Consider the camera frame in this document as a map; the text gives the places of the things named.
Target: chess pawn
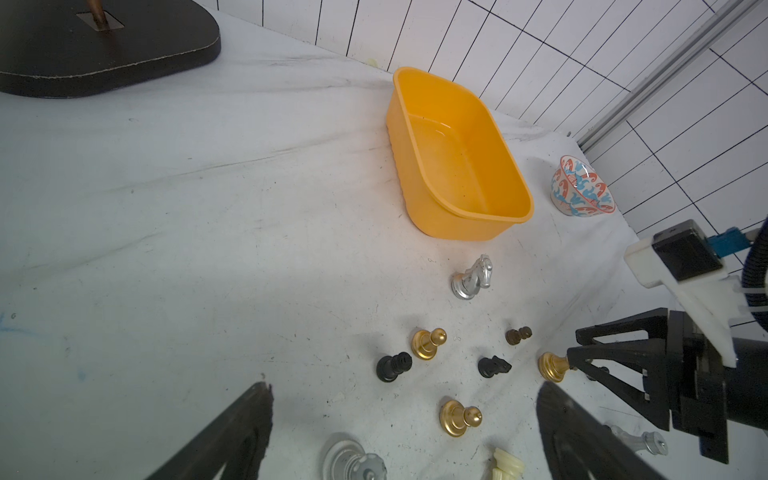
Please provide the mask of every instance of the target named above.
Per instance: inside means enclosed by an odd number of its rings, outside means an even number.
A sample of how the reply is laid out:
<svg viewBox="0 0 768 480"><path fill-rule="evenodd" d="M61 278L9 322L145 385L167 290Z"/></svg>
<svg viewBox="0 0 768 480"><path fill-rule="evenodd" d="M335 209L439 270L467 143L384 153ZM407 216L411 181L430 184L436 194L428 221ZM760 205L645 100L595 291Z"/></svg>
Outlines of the chess pawn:
<svg viewBox="0 0 768 480"><path fill-rule="evenodd" d="M571 368L568 358L546 352L538 357L538 371L550 382L562 382L565 373Z"/></svg>
<svg viewBox="0 0 768 480"><path fill-rule="evenodd" d="M467 427L480 426L482 413L477 407L467 407L450 400L440 410L440 425L451 437L460 437Z"/></svg>
<svg viewBox="0 0 768 480"><path fill-rule="evenodd" d="M411 339L413 354L422 360L431 360L437 353L437 347L445 343L448 334L443 329L434 329L431 333L419 330Z"/></svg>

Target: decorative ceramic bowl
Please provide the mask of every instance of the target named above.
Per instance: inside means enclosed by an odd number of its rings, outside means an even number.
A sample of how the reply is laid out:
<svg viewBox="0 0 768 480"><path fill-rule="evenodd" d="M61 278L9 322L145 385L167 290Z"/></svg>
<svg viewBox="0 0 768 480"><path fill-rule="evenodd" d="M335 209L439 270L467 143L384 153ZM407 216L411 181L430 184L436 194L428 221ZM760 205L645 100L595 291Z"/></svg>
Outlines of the decorative ceramic bowl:
<svg viewBox="0 0 768 480"><path fill-rule="evenodd" d="M592 217L616 210L607 185L590 167L571 155L560 159L551 188L552 203L566 215Z"/></svg>

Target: table surface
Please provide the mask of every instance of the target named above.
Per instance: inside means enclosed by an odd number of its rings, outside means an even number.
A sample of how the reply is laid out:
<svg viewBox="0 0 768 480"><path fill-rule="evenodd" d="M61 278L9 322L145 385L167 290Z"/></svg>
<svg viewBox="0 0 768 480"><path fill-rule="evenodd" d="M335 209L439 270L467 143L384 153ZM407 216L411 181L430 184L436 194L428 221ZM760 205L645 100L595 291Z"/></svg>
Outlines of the table surface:
<svg viewBox="0 0 768 480"><path fill-rule="evenodd" d="M91 98L0 94L0 477L144 478L265 379L260 478L317 478L337 432L390 478L484 478L495 447L550 478L538 356L673 306L624 264L637 237L620 214L551 204L558 158L584 158L575 141L494 113L535 215L484 243L427 237L389 146L392 75L212 14L211 65ZM491 288L456 299L449 277L481 253ZM526 325L533 337L507 345ZM382 355L436 327L435 359L376 378ZM493 355L512 370L484 379ZM653 430L580 372L562 385L601 422ZM448 437L448 397L482 425ZM731 465L680 432L664 433L670 457L643 457L670 478L755 478L765 436L730 427Z"/></svg>

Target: yellow plastic tub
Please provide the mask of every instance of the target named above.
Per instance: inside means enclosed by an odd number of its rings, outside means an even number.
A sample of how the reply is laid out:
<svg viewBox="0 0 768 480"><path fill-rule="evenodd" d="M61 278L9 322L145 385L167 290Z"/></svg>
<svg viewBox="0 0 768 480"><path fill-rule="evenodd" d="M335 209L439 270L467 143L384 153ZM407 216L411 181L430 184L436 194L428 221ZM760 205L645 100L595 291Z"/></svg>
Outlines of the yellow plastic tub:
<svg viewBox="0 0 768 480"><path fill-rule="evenodd" d="M533 216L533 198L491 112L466 88L395 72L386 124L413 223L431 237L490 240Z"/></svg>

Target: white wall tile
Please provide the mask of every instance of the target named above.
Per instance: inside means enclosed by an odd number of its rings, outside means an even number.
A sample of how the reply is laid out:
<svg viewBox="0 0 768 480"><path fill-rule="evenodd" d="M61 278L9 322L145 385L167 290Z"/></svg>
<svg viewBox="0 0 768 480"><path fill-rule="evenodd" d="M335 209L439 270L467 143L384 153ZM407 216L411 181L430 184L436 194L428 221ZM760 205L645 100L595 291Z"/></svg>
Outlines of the white wall tile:
<svg viewBox="0 0 768 480"><path fill-rule="evenodd" d="M613 0L574 0L547 37L547 43L570 55L598 23L611 3Z"/></svg>
<svg viewBox="0 0 768 480"><path fill-rule="evenodd" d="M576 133L575 137L583 138L588 133L590 133L590 130L594 128L598 123L600 123L600 121L602 121L602 119L605 118L605 116L608 115L608 113L611 112L611 110L613 110L616 105L621 103L621 101L624 100L624 97L626 97L628 93L629 92L626 90L619 90L619 93L613 98L613 100L608 102L608 104L605 105L602 110L600 110L594 117L592 117L592 119L589 120L587 124Z"/></svg>
<svg viewBox="0 0 768 480"><path fill-rule="evenodd" d="M523 112L523 115L520 118L527 121L528 123L539 124L539 117L544 113L545 110L547 110L555 98L557 98L558 95L560 95L560 93L571 83L571 81L576 77L576 74L581 71L581 68L582 67L580 63L576 62L575 60L571 60L570 58L566 58L565 63L560 67L558 72L554 74L554 77L552 77L549 83L545 85L544 90L542 90L541 93L539 93L538 96L533 99L533 102L531 102L531 104L528 106L525 112ZM563 118L565 118L565 115L563 115L557 123L553 122L554 124L551 128L554 130L554 128L558 125L558 123L560 123L560 121L562 121Z"/></svg>
<svg viewBox="0 0 768 480"><path fill-rule="evenodd" d="M525 31L546 41L570 4L571 0L541 0L541 4L525 26Z"/></svg>
<svg viewBox="0 0 768 480"><path fill-rule="evenodd" d="M515 27L523 28L541 0L497 0L492 12Z"/></svg>
<svg viewBox="0 0 768 480"><path fill-rule="evenodd" d="M698 200L766 163L766 149L768 127L683 177L680 186L692 199Z"/></svg>
<svg viewBox="0 0 768 480"><path fill-rule="evenodd" d="M662 62L666 61L674 53L675 50L677 50L683 43L685 43L685 41L690 38L691 35L696 33L696 30L698 30L701 25L707 23L707 20L709 20L713 15L714 13L712 13L710 9L706 8L704 12L699 15L699 18L688 25L688 28L686 28L680 35L678 35L678 37L675 38L650 64L648 64L648 66L642 72L637 74L637 76L629 82L627 89L634 90L640 84L640 82L645 80L645 78L650 75ZM714 55L709 50L707 50L706 53ZM696 59L694 59L694 62L702 56L703 55L699 55Z"/></svg>
<svg viewBox="0 0 768 480"><path fill-rule="evenodd" d="M768 165L696 202L718 231L743 228L766 217Z"/></svg>
<svg viewBox="0 0 768 480"><path fill-rule="evenodd" d="M767 124L768 95L749 85L656 155L679 179Z"/></svg>
<svg viewBox="0 0 768 480"><path fill-rule="evenodd" d="M490 15L454 81L480 96L520 32L504 20Z"/></svg>
<svg viewBox="0 0 768 480"><path fill-rule="evenodd" d="M748 83L726 62L717 60L646 121L633 126L648 147L656 151Z"/></svg>
<svg viewBox="0 0 768 480"><path fill-rule="evenodd" d="M666 85L657 91L651 98L648 98L636 111L632 112L628 120L634 126L638 126L648 115L654 113L667 100L672 98L678 91L690 83L707 67L717 60L717 55L709 50L702 52L686 68L672 77Z"/></svg>
<svg viewBox="0 0 768 480"><path fill-rule="evenodd" d="M631 131L592 162L592 166L603 182L610 186L650 156L650 150L643 144L640 137Z"/></svg>
<svg viewBox="0 0 768 480"><path fill-rule="evenodd" d="M565 55L559 51L542 44L498 109L512 117L520 118L531 103L531 99L544 88L544 85L563 65L565 59Z"/></svg>
<svg viewBox="0 0 768 480"><path fill-rule="evenodd" d="M317 46L346 55L358 0L323 0Z"/></svg>
<svg viewBox="0 0 768 480"><path fill-rule="evenodd" d="M750 80L765 73L768 70L768 21L742 38L723 58Z"/></svg>
<svg viewBox="0 0 768 480"><path fill-rule="evenodd" d="M219 0L221 12L255 25L261 25L261 7L262 0Z"/></svg>
<svg viewBox="0 0 768 480"><path fill-rule="evenodd" d="M264 0L264 26L311 44L317 37L320 0Z"/></svg>
<svg viewBox="0 0 768 480"><path fill-rule="evenodd" d="M567 135L569 130L562 127L568 115L585 99L603 80L589 68L582 68L576 78L555 98L541 114L536 124Z"/></svg>
<svg viewBox="0 0 768 480"><path fill-rule="evenodd" d="M640 232L656 222L690 205L690 200L676 184L665 188L650 199L624 213L624 219L635 232Z"/></svg>
<svg viewBox="0 0 768 480"><path fill-rule="evenodd" d="M608 151L609 148L613 147L616 143L618 143L619 140L624 138L627 134L629 134L632 131L632 128L629 126L629 124L626 121L621 122L619 125L614 127L611 131L609 131L600 141L598 141L595 145L592 146L589 150L584 152L585 157L590 162L594 162L602 154Z"/></svg>
<svg viewBox="0 0 768 480"><path fill-rule="evenodd" d="M486 17L488 13L485 10L462 0L429 71L453 80Z"/></svg>
<svg viewBox="0 0 768 480"><path fill-rule="evenodd" d="M584 128L603 108L622 92L621 87L602 80L588 97L576 107L558 127L558 131L572 132L579 138L578 132Z"/></svg>
<svg viewBox="0 0 768 480"><path fill-rule="evenodd" d="M655 157L650 157L631 172L616 180L610 189L619 210L625 212L673 183L674 180L664 169L664 166Z"/></svg>
<svg viewBox="0 0 768 480"><path fill-rule="evenodd" d="M512 50L507 54L502 65L493 76L491 83L485 89L480 99L488 105L488 108L496 109L507 94L509 88L520 77L523 69L536 54L541 42L525 33L521 34Z"/></svg>
<svg viewBox="0 0 768 480"><path fill-rule="evenodd" d="M682 223L685 220L693 220L696 222L696 225L701 228L701 231L704 233L704 235L708 237L711 237L717 233L712 227L710 227L707 219L704 218L699 210L697 210L694 205L690 205L689 207L685 207L684 209L680 210L676 214L663 219L661 222L656 223L651 227L646 227L645 230L637 232L637 237L641 239L652 237L656 233L659 233L662 230L666 230L669 227L674 227L678 223Z"/></svg>
<svg viewBox="0 0 768 480"><path fill-rule="evenodd" d="M768 18L768 2L760 2L750 12L747 12L741 20L718 38L712 49L722 55L733 47L741 38Z"/></svg>
<svg viewBox="0 0 768 480"><path fill-rule="evenodd" d="M460 0L413 0L389 71L400 67L429 70Z"/></svg>
<svg viewBox="0 0 768 480"><path fill-rule="evenodd" d="M587 66L599 74L610 74L673 6L670 0L643 0Z"/></svg>
<svg viewBox="0 0 768 480"><path fill-rule="evenodd" d="M588 62L600 47L614 34L616 28L640 4L640 0L616 0L605 15L592 28L572 57L581 63Z"/></svg>
<svg viewBox="0 0 768 480"><path fill-rule="evenodd" d="M410 3L411 0L361 0L347 56L386 70Z"/></svg>
<svg viewBox="0 0 768 480"><path fill-rule="evenodd" d="M689 25L708 11L709 8L701 0L680 0L653 27L650 33L624 57L624 60L616 66L608 77L619 85L629 85Z"/></svg>

